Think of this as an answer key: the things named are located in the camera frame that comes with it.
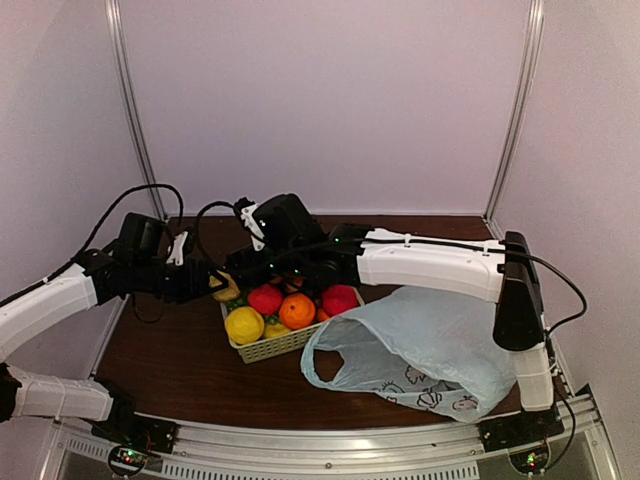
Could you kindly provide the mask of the beige perforated plastic basket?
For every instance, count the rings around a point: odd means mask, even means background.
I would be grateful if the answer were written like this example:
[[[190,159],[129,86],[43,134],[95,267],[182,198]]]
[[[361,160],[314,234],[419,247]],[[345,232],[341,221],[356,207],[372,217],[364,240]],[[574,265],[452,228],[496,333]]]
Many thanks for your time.
[[[315,333],[315,331],[318,330],[324,322],[332,318],[332,317],[329,317],[322,308],[322,305],[321,305],[322,293],[306,294],[302,292],[302,290],[300,290],[299,287],[297,286],[285,288],[281,285],[276,285],[276,284],[271,284],[271,285],[277,287],[282,292],[283,300],[285,297],[291,294],[296,294],[296,293],[302,293],[307,297],[309,297],[315,303],[316,316],[313,323],[309,327],[299,329],[299,330],[290,329],[291,332],[288,335],[280,336],[273,339],[264,339],[262,335],[262,337],[259,340],[253,343],[246,344],[246,345],[238,345],[238,344],[235,344],[233,341],[231,341],[228,337],[231,347],[239,352],[240,357],[246,364],[254,363],[260,360],[264,360],[267,358],[271,358],[277,355],[281,355],[284,353],[288,353],[290,351],[303,348],[306,345],[307,341],[310,339],[310,337]],[[364,300],[362,299],[358,290],[354,287],[352,288],[356,291],[356,294],[360,303],[359,306],[362,306],[364,304]],[[253,290],[249,289],[241,292],[247,292],[249,295]],[[223,303],[221,304],[221,311],[222,311],[222,318],[223,318],[224,329],[225,329],[225,319],[232,311],[228,312],[225,306],[223,305]],[[279,310],[277,313],[273,315],[262,315],[262,317],[265,322],[265,327],[267,324],[281,323],[279,319]]]

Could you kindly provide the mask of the light blue plastic bag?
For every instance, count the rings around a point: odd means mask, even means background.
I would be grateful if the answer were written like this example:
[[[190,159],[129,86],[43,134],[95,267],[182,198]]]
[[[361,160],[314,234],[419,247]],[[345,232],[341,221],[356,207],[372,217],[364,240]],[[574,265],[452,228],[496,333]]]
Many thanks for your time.
[[[472,296],[401,287],[325,322],[305,345],[301,372],[316,388],[474,422],[516,383],[492,339],[494,314]]]

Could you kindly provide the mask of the pale yellow wrinkled fruit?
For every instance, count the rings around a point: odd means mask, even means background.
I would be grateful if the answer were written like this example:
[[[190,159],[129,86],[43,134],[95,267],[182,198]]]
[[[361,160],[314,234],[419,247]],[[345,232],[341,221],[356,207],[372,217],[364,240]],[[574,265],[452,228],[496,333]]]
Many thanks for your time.
[[[232,300],[236,297],[239,296],[240,294],[240,289],[237,286],[236,282],[235,285],[233,287],[229,287],[229,288],[211,288],[212,289],[212,296],[213,298],[218,301],[218,302],[226,302],[229,300]]]

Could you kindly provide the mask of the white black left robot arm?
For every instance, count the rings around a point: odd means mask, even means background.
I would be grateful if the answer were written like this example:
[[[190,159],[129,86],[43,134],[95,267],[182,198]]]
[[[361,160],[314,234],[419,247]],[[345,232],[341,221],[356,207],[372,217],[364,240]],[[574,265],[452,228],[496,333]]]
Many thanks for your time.
[[[190,231],[177,235],[166,255],[158,253],[165,223],[126,215],[118,237],[106,248],[83,250],[54,276],[1,304],[1,419],[71,417],[104,422],[123,444],[137,442],[144,424],[125,406],[114,386],[34,374],[7,363],[23,344],[83,311],[134,293],[166,303],[186,303],[230,285],[212,262],[191,258]]]

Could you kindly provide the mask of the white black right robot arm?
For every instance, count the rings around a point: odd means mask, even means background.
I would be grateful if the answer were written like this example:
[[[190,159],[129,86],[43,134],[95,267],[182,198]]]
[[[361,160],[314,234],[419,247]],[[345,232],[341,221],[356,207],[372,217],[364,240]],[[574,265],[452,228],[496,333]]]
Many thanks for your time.
[[[427,287],[494,304],[492,338],[509,354],[524,410],[513,419],[513,433],[530,442],[550,426],[554,388],[543,301],[522,234],[468,242],[356,224],[325,232],[295,194],[262,204],[241,199],[235,207],[252,244],[228,255],[225,268],[242,287],[292,273],[316,289],[332,284]]]

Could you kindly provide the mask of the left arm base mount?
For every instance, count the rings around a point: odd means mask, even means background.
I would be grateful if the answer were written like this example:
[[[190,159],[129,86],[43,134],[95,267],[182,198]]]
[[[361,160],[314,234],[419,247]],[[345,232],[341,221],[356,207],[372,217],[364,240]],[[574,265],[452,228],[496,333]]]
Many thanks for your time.
[[[87,420],[94,436],[115,442],[107,454],[107,466],[117,479],[130,479],[145,467],[160,465],[161,454],[171,454],[178,425],[174,421],[136,412],[133,397],[114,382],[96,379],[113,400],[104,421]]]

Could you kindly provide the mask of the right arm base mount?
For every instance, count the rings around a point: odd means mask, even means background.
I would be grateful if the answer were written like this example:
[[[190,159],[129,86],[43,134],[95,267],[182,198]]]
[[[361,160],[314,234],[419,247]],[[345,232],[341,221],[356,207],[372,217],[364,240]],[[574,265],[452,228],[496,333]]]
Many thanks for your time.
[[[549,440],[565,431],[556,407],[483,420],[478,429],[486,453],[506,450],[511,466],[529,477],[546,471],[551,464]]]

